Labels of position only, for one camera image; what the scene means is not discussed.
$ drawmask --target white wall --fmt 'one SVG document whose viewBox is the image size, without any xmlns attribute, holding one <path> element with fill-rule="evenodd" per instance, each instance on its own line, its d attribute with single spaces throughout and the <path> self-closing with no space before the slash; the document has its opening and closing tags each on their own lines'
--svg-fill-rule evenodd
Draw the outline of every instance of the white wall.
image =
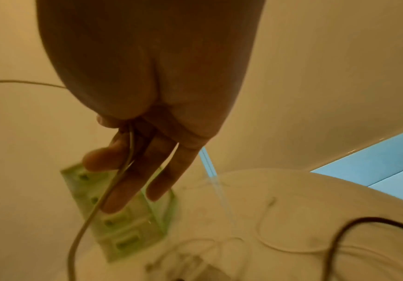
<svg viewBox="0 0 403 281">
<path fill-rule="evenodd" d="M 34 3 L 0 0 L 0 78 L 57 82 Z M 311 169 L 403 130 L 403 0 L 269 1 L 221 171 Z M 112 132 L 58 89 L 0 86 L 0 281 L 48 280 L 81 222 L 59 170 Z M 199 160 L 180 184 L 202 178 Z"/>
</svg>

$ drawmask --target table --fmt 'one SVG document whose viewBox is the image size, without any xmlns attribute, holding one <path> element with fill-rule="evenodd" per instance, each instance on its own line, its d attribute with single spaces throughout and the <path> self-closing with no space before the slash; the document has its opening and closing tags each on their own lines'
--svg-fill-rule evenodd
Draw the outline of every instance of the table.
<svg viewBox="0 0 403 281">
<path fill-rule="evenodd" d="M 403 222 L 402 200 L 351 182 L 303 171 L 235 171 L 177 188 L 175 193 L 179 208 L 166 239 L 111 264 L 105 262 L 98 245 L 94 245 L 78 256 L 78 280 L 164 281 L 163 276 L 153 277 L 145 268 L 174 245 L 198 237 L 217 241 L 241 237 L 245 243 L 229 240 L 221 244 L 221 251 L 213 248 L 203 259 L 227 276 L 234 278 L 239 274 L 242 281 L 318 281 L 323 253 L 275 251 L 256 238 L 256 225 L 265 210 L 260 236 L 271 244 L 294 250 L 326 247 L 339 228 L 356 217 L 380 216 Z M 272 200 L 275 204 L 267 209 Z M 208 247 L 207 243 L 194 241 L 193 245 L 178 249 L 182 253 L 172 255 L 184 258 L 184 253 L 195 254 Z M 402 230 L 379 224 L 360 225 L 350 232 L 346 243 L 365 245 L 403 265 Z M 160 274 L 169 273 L 173 267 L 170 265 Z M 338 255 L 335 272 L 344 280 L 403 280 L 403 269 L 397 267 L 388 259 L 355 250 Z M 64 280 L 65 271 L 55 279 Z"/>
</svg>

